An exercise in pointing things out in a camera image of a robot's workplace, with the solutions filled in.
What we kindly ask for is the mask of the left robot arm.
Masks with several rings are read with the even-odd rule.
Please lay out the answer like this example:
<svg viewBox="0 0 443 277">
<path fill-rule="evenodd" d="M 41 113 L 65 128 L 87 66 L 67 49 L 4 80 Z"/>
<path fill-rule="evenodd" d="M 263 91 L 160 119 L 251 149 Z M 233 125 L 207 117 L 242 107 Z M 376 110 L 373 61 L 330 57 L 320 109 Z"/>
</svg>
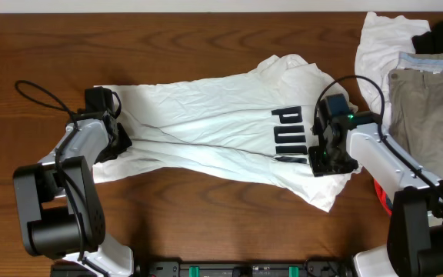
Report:
<svg viewBox="0 0 443 277">
<path fill-rule="evenodd" d="M 73 115 L 55 149 L 13 174 L 26 252 L 74 262 L 97 276 L 131 276 L 133 252 L 105 230 L 92 167 L 130 143 L 115 112 Z"/>
</svg>

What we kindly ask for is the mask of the white t-shirt with black tag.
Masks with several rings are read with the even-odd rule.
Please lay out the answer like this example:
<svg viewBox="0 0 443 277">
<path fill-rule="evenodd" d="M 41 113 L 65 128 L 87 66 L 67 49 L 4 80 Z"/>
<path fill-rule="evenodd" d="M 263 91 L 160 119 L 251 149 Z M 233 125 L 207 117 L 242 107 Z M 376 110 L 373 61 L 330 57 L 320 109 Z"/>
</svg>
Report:
<svg viewBox="0 0 443 277">
<path fill-rule="evenodd" d="M 116 85 L 119 122 L 132 145 L 93 168 L 112 182 L 163 167 L 275 185 L 329 211 L 349 174 L 314 176 L 308 148 L 321 92 L 340 94 L 330 75 L 299 55 L 272 56 L 250 72 L 158 85 Z"/>
</svg>

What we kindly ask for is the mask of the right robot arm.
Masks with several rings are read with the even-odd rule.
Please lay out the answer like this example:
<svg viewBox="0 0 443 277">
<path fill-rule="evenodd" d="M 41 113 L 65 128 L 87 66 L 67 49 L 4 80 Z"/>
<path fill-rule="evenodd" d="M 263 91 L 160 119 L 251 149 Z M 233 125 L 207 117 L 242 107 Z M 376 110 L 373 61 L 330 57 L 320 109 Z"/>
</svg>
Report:
<svg viewBox="0 0 443 277">
<path fill-rule="evenodd" d="M 363 166 L 391 199 L 387 242 L 355 255 L 354 274 L 443 275 L 443 180 L 388 136 L 376 114 L 316 112 L 312 131 L 318 136 L 308 150 L 314 175 Z"/>
</svg>

